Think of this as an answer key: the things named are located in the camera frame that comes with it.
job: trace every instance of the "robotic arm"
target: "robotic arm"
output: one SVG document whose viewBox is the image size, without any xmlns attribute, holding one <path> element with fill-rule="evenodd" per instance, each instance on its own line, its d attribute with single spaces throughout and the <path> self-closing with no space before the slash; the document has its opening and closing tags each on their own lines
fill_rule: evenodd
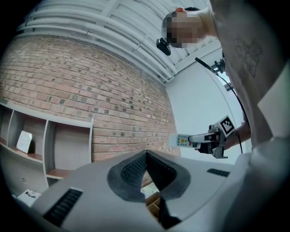
<svg viewBox="0 0 290 232">
<path fill-rule="evenodd" d="M 223 156 L 224 145 L 227 137 L 235 130 L 235 126 L 226 116 L 214 125 L 210 125 L 208 133 L 200 135 L 171 135 L 170 146 L 191 147 L 198 149 L 201 153 L 211 154 L 216 159 L 226 159 Z"/>
</svg>

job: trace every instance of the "white pipe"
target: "white pipe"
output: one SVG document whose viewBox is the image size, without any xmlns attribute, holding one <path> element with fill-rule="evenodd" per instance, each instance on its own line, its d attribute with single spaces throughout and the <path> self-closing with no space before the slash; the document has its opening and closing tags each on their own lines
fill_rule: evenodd
<svg viewBox="0 0 290 232">
<path fill-rule="evenodd" d="M 87 34 L 87 35 L 92 36 L 92 37 L 95 37 L 95 38 L 97 38 L 99 40 L 103 40 L 106 43 L 108 43 L 108 44 L 110 44 L 112 46 L 115 46 L 116 48 L 122 50 L 123 52 L 128 53 L 128 50 L 126 50 L 125 48 L 121 47 L 120 45 L 118 45 L 118 44 L 116 44 L 116 43 L 114 43 L 114 42 L 112 42 L 110 40 L 107 40 L 107 39 L 105 39 L 105 38 L 103 38 L 101 36 L 98 36 L 96 34 L 93 34 L 93 33 L 90 33 L 90 32 L 84 31 L 84 30 L 76 29 L 76 28 L 62 27 L 62 26 L 54 26 L 54 25 L 34 25 L 34 26 L 26 26 L 26 27 L 18 28 L 16 31 L 21 31 L 21 30 L 25 30 L 25 29 L 29 29 L 29 28 L 63 29 L 63 30 L 75 31 L 75 32 L 82 33 L 82 34 Z M 167 79 L 160 72 L 158 72 L 156 69 L 154 69 L 153 67 L 151 67 L 148 63 L 146 63 L 140 57 L 136 56 L 133 53 L 129 53 L 129 55 L 131 55 L 132 57 L 134 57 L 135 59 L 137 59 L 138 61 L 140 61 L 141 63 L 143 63 L 145 66 L 149 67 L 153 72 L 155 72 L 156 74 L 158 74 L 161 78 L 163 78 L 167 82 Z"/>
<path fill-rule="evenodd" d="M 106 29 L 104 27 L 101 27 L 95 24 L 85 23 L 83 21 L 76 20 L 76 19 L 62 19 L 62 18 L 36 19 L 36 20 L 29 21 L 27 23 L 21 24 L 19 28 L 21 29 L 22 27 L 25 27 L 25 25 L 33 26 L 33 25 L 38 25 L 38 24 L 68 24 L 68 25 L 74 25 L 74 26 L 76 25 L 81 28 L 86 28 L 87 30 L 99 31 L 114 39 L 118 37 L 117 33 L 110 31 L 109 29 Z M 132 48 L 132 50 L 136 48 L 136 44 L 126 39 L 125 37 L 119 36 L 118 40 L 124 43 L 125 45 L 127 45 L 128 47 Z M 172 77 L 172 75 L 159 62 L 156 62 L 156 60 L 151 55 L 149 55 L 146 51 L 144 51 L 142 48 L 139 47 L 137 49 L 137 52 L 139 52 L 142 56 L 144 56 L 146 59 L 151 61 L 151 63 L 156 65 L 168 78 Z"/>
<path fill-rule="evenodd" d="M 135 31 L 131 30 L 130 28 L 126 27 L 125 25 L 110 19 L 108 17 L 104 17 L 102 15 L 99 14 L 95 14 L 92 12 L 87 12 L 84 10 L 72 10 L 72 9 L 49 9 L 49 10 L 39 10 L 36 12 L 32 12 L 29 17 L 32 18 L 36 18 L 36 17 L 43 17 L 44 14 L 73 14 L 73 15 L 81 15 L 81 16 L 87 16 L 87 17 L 91 17 L 100 21 L 104 21 L 107 24 L 110 24 L 112 26 L 117 27 L 118 29 L 126 32 L 127 34 L 129 34 L 130 36 L 134 37 L 135 39 L 137 39 L 139 42 L 143 39 L 141 35 L 139 35 L 138 33 L 136 33 Z M 153 53 L 155 53 L 156 55 L 158 55 L 160 57 L 160 59 L 176 74 L 177 70 L 174 67 L 174 65 L 167 59 L 167 57 L 159 50 L 157 49 L 155 46 L 152 46 L 152 44 L 150 44 L 148 41 L 144 42 L 144 45 L 146 47 L 148 47 Z"/>
</svg>

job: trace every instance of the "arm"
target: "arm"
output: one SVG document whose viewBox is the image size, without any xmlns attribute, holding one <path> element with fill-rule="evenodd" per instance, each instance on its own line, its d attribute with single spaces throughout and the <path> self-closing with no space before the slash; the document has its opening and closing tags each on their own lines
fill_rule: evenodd
<svg viewBox="0 0 290 232">
<path fill-rule="evenodd" d="M 251 138 L 251 129 L 247 122 L 244 122 L 240 127 L 236 129 L 236 131 L 240 134 L 241 143 Z M 239 138 L 234 133 L 231 133 L 227 137 L 224 148 L 225 150 L 227 150 L 237 144 L 240 144 Z"/>
</svg>

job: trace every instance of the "person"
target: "person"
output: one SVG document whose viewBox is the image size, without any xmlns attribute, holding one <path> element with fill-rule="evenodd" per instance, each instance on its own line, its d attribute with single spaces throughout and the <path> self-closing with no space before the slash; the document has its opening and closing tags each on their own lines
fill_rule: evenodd
<svg viewBox="0 0 290 232">
<path fill-rule="evenodd" d="M 272 137 L 257 104 L 278 78 L 286 56 L 272 28 L 255 8 L 244 0 L 210 0 L 203 10 L 179 7 L 164 18 L 162 34 L 176 48 L 208 36 L 218 38 L 227 75 L 246 113 L 245 122 L 237 128 L 241 142 L 251 138 L 255 148 Z M 232 134 L 225 149 L 236 144 L 238 137 Z"/>
</svg>

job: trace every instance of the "black vent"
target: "black vent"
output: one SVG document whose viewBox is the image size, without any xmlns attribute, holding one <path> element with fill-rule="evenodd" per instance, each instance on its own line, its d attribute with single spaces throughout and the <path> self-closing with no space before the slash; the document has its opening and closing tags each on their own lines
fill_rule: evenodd
<svg viewBox="0 0 290 232">
<path fill-rule="evenodd" d="M 217 169 L 209 169 L 208 172 L 215 174 L 215 175 L 218 175 L 218 176 L 223 176 L 223 177 L 228 177 L 228 175 L 230 174 L 230 172 L 217 170 Z"/>
<path fill-rule="evenodd" d="M 69 189 L 58 202 L 45 214 L 44 218 L 56 226 L 60 226 L 73 206 L 80 198 L 82 191 Z"/>
</svg>

